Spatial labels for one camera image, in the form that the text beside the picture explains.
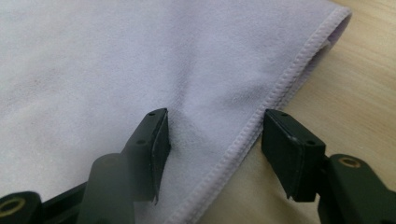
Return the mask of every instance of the towel fold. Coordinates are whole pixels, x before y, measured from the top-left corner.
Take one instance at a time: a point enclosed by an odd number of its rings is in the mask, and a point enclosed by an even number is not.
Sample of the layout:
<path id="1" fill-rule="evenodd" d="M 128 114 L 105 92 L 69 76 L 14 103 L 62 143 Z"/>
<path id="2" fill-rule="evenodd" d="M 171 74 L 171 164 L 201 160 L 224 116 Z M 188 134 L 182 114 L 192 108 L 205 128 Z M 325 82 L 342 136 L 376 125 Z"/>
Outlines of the towel fold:
<path id="1" fill-rule="evenodd" d="M 350 18 L 327 0 L 2 1 L 0 196 L 47 200 L 151 110 L 173 149 L 136 223 L 193 223 Z"/>

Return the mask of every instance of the light wood surface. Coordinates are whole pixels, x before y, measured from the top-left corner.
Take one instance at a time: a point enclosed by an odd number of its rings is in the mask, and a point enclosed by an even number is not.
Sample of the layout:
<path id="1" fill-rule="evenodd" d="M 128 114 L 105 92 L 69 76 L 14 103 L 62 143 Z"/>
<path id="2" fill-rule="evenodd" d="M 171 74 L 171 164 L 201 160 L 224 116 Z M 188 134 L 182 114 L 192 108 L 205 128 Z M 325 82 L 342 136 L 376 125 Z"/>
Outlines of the light wood surface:
<path id="1" fill-rule="evenodd" d="M 396 0 L 335 2 L 352 20 L 284 111 L 396 190 Z M 286 199 L 258 142 L 200 223 L 319 223 L 317 206 Z"/>

